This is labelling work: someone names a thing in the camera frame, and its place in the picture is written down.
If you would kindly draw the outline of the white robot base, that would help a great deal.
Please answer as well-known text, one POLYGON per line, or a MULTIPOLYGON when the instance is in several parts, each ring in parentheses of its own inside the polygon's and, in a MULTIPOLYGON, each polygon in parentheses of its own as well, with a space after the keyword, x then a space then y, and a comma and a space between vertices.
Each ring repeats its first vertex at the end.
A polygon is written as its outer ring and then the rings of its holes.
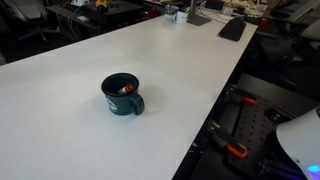
POLYGON ((320 180, 320 107, 276 128, 285 153, 308 180, 320 180))

